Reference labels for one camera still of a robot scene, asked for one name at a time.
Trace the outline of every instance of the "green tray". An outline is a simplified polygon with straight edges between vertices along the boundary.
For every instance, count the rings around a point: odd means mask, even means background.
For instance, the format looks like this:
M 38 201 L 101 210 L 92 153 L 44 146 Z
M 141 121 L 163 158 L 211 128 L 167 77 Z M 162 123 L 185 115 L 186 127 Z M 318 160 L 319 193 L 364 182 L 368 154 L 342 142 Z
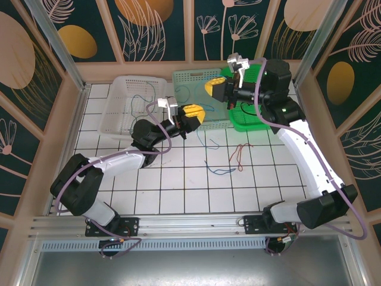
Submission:
M 260 64 L 252 64 L 248 70 L 245 70 L 244 81 L 246 82 L 256 82 L 258 73 L 260 71 Z M 233 76 L 228 67 L 221 71 L 222 76 Z M 247 104 L 243 104 L 242 108 L 249 112 L 255 114 L 253 106 L 248 107 Z M 267 130 L 269 125 L 264 124 L 257 116 L 246 114 L 241 109 L 241 103 L 237 103 L 237 106 L 229 110 L 229 118 L 231 123 L 238 132 L 255 131 L 255 130 Z

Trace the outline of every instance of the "purple cable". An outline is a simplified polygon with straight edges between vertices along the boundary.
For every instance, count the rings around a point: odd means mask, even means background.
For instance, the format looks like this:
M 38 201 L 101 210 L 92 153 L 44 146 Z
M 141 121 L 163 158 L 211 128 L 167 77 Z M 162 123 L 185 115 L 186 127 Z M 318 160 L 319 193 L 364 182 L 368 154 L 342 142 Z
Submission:
M 157 103 L 157 100 L 148 104 L 146 107 L 145 107 L 145 110 L 146 112 L 148 113 L 148 115 L 151 117 L 151 119 L 159 126 L 159 128 L 161 129 L 161 131 L 164 133 L 165 137 L 167 138 L 168 140 L 168 148 L 164 151 L 159 151 L 159 152 L 152 152 L 152 151 L 141 151 L 141 150 L 131 150 L 131 151 L 119 151 L 119 152 L 116 152 L 114 154 L 110 154 L 110 155 L 107 155 L 103 158 L 100 158 L 98 160 L 95 160 L 87 165 L 84 165 L 83 167 L 81 167 L 78 171 L 76 171 L 70 178 L 69 180 L 64 184 L 64 186 L 62 187 L 60 193 L 58 194 L 57 196 L 57 199 L 56 199 L 56 202 L 55 202 L 55 210 L 57 211 L 57 213 L 67 213 L 68 210 L 60 210 L 58 208 L 58 206 L 60 205 L 60 200 L 64 194 L 64 192 L 66 191 L 67 187 L 70 185 L 71 182 L 73 182 L 77 176 L 79 174 L 81 174 L 84 170 L 86 170 L 87 168 L 95 165 L 95 164 L 98 164 L 104 160 L 108 160 L 108 159 L 111 159 L 111 158 L 114 158 L 114 157 L 117 157 L 119 155 L 122 155 L 122 154 L 151 154 L 151 155 L 154 155 L 154 154 L 165 154 L 167 152 L 169 152 L 172 148 L 172 142 L 171 142 L 171 138 L 168 134 L 167 131 L 165 131 L 164 127 L 161 125 L 161 123 L 152 115 L 152 113 L 149 111 L 148 108 L 150 108 L 152 105 L 156 104 Z
M 257 58 L 256 60 L 249 61 L 249 64 L 257 64 L 257 63 L 261 63 L 262 64 L 261 68 L 260 68 L 260 71 L 259 71 L 259 74 L 258 74 L 258 77 L 257 77 L 257 82 L 261 82 L 261 80 L 262 80 L 264 69 L 266 67 L 266 62 L 267 62 L 267 60 L 265 58 Z M 366 239 L 367 236 L 368 236 L 368 230 L 367 230 L 367 227 L 366 227 L 363 219 L 361 218 L 360 214 L 356 211 L 355 207 L 348 200 L 348 198 L 343 193 L 343 191 L 340 189 L 340 187 L 337 185 L 337 183 L 333 180 L 330 172 L 328 171 L 327 166 L 325 165 L 322 157 L 320 157 L 320 154 L 316 150 L 314 144 L 312 144 L 312 142 L 309 141 L 308 138 L 303 133 L 299 132 L 298 130 L 296 130 L 296 129 L 290 127 L 290 126 L 280 125 L 280 124 L 269 122 L 265 118 L 262 117 L 262 115 L 260 113 L 259 106 L 258 106 L 259 90 L 260 90 L 260 85 L 256 84 L 255 85 L 255 90 L 254 90 L 254 107 L 255 107 L 255 113 L 256 113 L 257 117 L 263 123 L 265 123 L 265 124 L 267 124 L 269 126 L 276 127 L 276 128 L 284 128 L 284 129 L 290 130 L 290 131 L 298 134 L 308 144 L 308 146 L 310 146 L 310 148 L 312 149 L 312 151 L 316 155 L 317 160 L 319 161 L 319 163 L 321 164 L 322 168 L 324 169 L 324 171 L 326 173 L 326 176 L 328 177 L 329 181 L 331 181 L 331 184 L 335 187 L 335 189 L 338 191 L 340 196 L 343 198 L 344 202 L 346 202 L 348 207 L 353 211 L 353 214 L 355 214 L 356 218 L 358 219 L 358 222 L 360 223 L 361 228 L 363 229 L 363 235 L 360 236 L 360 237 L 357 237 L 357 236 L 352 235 L 349 232 L 343 231 L 343 230 L 341 230 L 341 229 L 339 229 L 339 228 L 337 228 L 337 227 L 335 227 L 335 226 L 333 226 L 333 225 L 331 225 L 329 223 L 326 223 L 326 226 L 328 226 L 329 228 L 334 229 L 334 230 L 340 232 L 341 234 L 344 234 L 344 235 L 346 235 L 346 236 L 348 236 L 350 238 L 353 238 L 355 240 L 364 240 L 364 239 Z
M 110 257 L 110 259 L 112 257 L 116 258 L 116 257 L 120 257 L 122 255 L 125 255 L 126 253 L 130 252 L 131 249 L 133 249 L 134 247 L 136 247 L 139 243 L 142 242 L 142 239 L 140 237 L 122 237 L 121 235 L 117 235 L 117 234 L 113 234 L 112 232 L 106 230 L 103 226 L 101 226 L 100 224 L 98 224 L 97 222 L 89 219 L 87 217 L 87 219 L 89 221 L 91 221 L 97 228 L 99 228 L 101 231 L 103 231 L 105 234 L 108 234 L 109 236 L 111 237 L 116 237 L 116 238 L 119 238 L 121 240 L 125 240 L 125 241 L 128 241 L 128 240 L 137 240 L 136 243 L 134 243 L 133 245 L 131 245 L 129 248 L 127 248 L 126 250 L 123 250 L 123 251 L 119 251 L 117 254 L 113 255 Z M 116 244 L 123 244 L 123 242 L 121 241 L 113 241 L 113 242 L 110 242 L 110 243 L 107 243 L 105 245 L 103 245 L 103 247 L 101 248 L 101 255 L 102 256 L 105 256 L 105 254 L 103 253 L 103 251 L 105 250 L 106 247 L 108 246 L 111 246 L 111 245 L 116 245 Z

